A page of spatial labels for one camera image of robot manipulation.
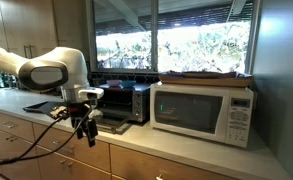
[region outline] microwave control panel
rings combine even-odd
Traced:
[[[231,98],[225,143],[247,147],[252,112],[250,101],[250,99]]]

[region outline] window frame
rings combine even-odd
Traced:
[[[253,12],[249,42],[245,59],[245,73],[250,74],[253,69],[255,58],[255,46],[258,35],[260,7],[262,0],[253,0]],[[89,38],[90,70],[91,72],[117,72],[117,73],[149,73],[158,72],[158,8],[159,0],[151,0],[151,69],[125,69],[125,68],[98,68],[97,67],[97,49],[95,36],[95,18],[94,18],[94,0],[86,0],[87,27]]]

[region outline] tray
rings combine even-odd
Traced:
[[[159,74],[160,81],[165,84],[184,84],[199,86],[247,87],[251,85],[253,76],[239,72],[174,72]]]

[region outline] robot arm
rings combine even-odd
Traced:
[[[87,101],[95,100],[96,105],[97,99],[104,94],[103,89],[89,87],[84,56],[76,49],[57,47],[47,54],[27,59],[0,48],[0,70],[18,77],[31,90],[45,91],[61,86],[73,127],[87,113]],[[92,146],[97,135],[95,121],[86,120],[81,130]]]

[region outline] window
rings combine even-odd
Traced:
[[[256,4],[257,0],[94,0],[92,68],[249,72]]]

